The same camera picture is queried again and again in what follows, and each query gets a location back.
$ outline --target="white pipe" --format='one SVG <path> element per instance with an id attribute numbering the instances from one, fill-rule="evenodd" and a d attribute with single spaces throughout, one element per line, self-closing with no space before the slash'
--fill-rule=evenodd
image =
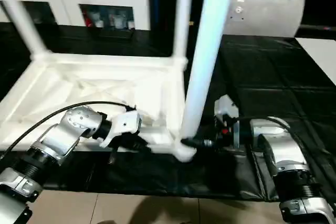
<path id="1" fill-rule="evenodd" d="M 34 55 L 43 54 L 47 48 L 43 44 L 33 22 L 23 7 L 21 2 L 17 0 L 4 0 L 6 10 L 10 14 L 16 29 L 22 36 L 30 53 Z"/>
<path id="2" fill-rule="evenodd" d="M 229 5 L 230 0 L 204 0 L 181 126 L 182 138 L 195 136 L 201 122 Z"/>
<path id="3" fill-rule="evenodd" d="M 186 58 L 192 0 L 176 0 L 173 57 Z"/>

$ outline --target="black cable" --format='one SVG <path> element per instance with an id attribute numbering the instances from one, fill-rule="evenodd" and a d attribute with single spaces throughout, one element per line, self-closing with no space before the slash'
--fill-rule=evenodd
<path id="1" fill-rule="evenodd" d="M 30 132 L 32 132 L 34 129 L 36 129 L 37 127 L 39 127 L 41 124 L 43 124 L 44 122 L 46 122 L 47 120 L 49 120 L 50 118 L 52 118 L 53 116 L 67 111 L 69 109 L 78 107 L 78 106 L 83 106 L 83 105 L 88 105 L 88 104 L 110 104 L 110 105 L 116 105 L 116 106 L 122 106 L 125 107 L 127 111 L 129 110 L 133 110 L 132 107 L 126 105 L 126 104 L 122 104 L 122 103 L 117 103 L 117 102 L 109 102 L 109 101 L 90 101 L 90 102 L 80 102 L 80 103 L 76 103 L 67 107 L 64 107 L 58 111 L 55 111 L 54 113 L 46 116 L 45 118 L 43 118 L 41 121 L 39 121 L 38 123 L 34 124 L 32 127 L 30 127 L 25 133 L 23 133 L 17 140 L 15 140 L 9 147 L 8 149 L 2 154 L 2 156 L 0 157 L 0 161 L 9 153 L 12 151 L 12 149 L 25 137 L 27 136 Z"/>
<path id="2" fill-rule="evenodd" d="M 249 120 L 252 120 L 252 119 L 264 119 L 264 120 L 267 120 L 267 121 L 270 121 L 270 122 L 274 122 L 274 123 L 280 125 L 283 129 L 285 129 L 293 137 L 293 139 L 297 142 L 297 144 L 299 146 L 303 146 L 309 152 L 310 156 L 314 159 L 314 161 L 317 164 L 317 166 L 319 167 L 319 169 L 322 171 L 322 173 L 327 178 L 327 180 L 329 180 L 328 176 L 325 174 L 325 172 L 323 170 L 322 165 L 320 165 L 320 163 L 316 160 L 315 156 L 310 152 L 310 148 L 308 147 L 308 145 L 301 139 L 301 137 L 299 137 L 299 135 L 297 135 L 294 131 L 292 131 L 289 126 L 285 125 L 280 120 L 277 120 L 275 118 L 270 118 L 268 116 L 239 116 L 237 118 L 233 118 L 233 121 L 234 122 L 237 122 L 237 121 L 249 121 Z M 330 197 L 327 196 L 322 190 L 321 190 L 321 193 L 322 193 L 323 197 L 325 198 L 325 200 L 330 205 L 330 207 L 332 208 L 332 210 L 334 211 L 334 213 L 336 214 L 336 206 L 335 206 L 333 200 L 331 200 Z"/>

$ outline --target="white cabinet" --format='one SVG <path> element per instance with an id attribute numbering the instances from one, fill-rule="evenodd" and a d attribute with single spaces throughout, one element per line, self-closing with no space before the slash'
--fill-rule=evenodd
<path id="1" fill-rule="evenodd" d="M 35 23 L 57 23 L 71 25 L 62 0 L 20 0 L 28 10 Z M 5 15 L 0 13 L 0 21 L 7 22 Z"/>
<path id="2" fill-rule="evenodd" d="M 72 25 L 149 30 L 149 0 L 63 0 Z"/>
<path id="3" fill-rule="evenodd" d="M 20 0 L 35 23 L 150 29 L 149 0 Z M 0 9 L 0 22 L 8 19 Z"/>

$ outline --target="beige floor tile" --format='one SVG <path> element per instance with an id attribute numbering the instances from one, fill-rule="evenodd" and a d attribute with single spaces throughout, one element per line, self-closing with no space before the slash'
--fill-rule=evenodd
<path id="1" fill-rule="evenodd" d="M 278 203 L 200 199 L 201 224 L 284 224 Z"/>
<path id="2" fill-rule="evenodd" d="M 28 224 L 89 224 L 97 194 L 45 190 L 30 204 Z"/>
<path id="3" fill-rule="evenodd" d="M 100 194 L 91 224 L 198 224 L 198 219 L 198 199 Z"/>

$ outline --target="black plastic sheet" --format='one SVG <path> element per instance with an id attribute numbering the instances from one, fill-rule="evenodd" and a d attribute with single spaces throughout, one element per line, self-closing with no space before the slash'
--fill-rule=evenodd
<path id="1" fill-rule="evenodd" d="M 172 37 L 135 31 L 131 38 L 85 27 L 40 28 L 48 48 L 75 54 L 168 57 Z M 189 64 L 196 33 L 191 31 Z M 0 25 L 0 46 L 12 62 L 3 69 L 2 94 L 29 63 L 29 53 L 12 27 Z M 199 135 L 212 134 L 214 102 L 229 94 L 242 115 L 278 116 L 305 142 L 310 166 L 323 190 L 336 201 L 336 90 L 295 39 L 223 36 L 202 117 Z M 243 124 L 242 131 L 248 132 Z M 173 156 L 143 153 L 75 152 L 45 184 L 47 189 L 141 195 L 176 195 L 242 200 L 277 200 L 262 153 L 250 136 L 240 149 L 200 151 L 190 163 Z M 1 167 L 20 153 L 13 152 Z"/>

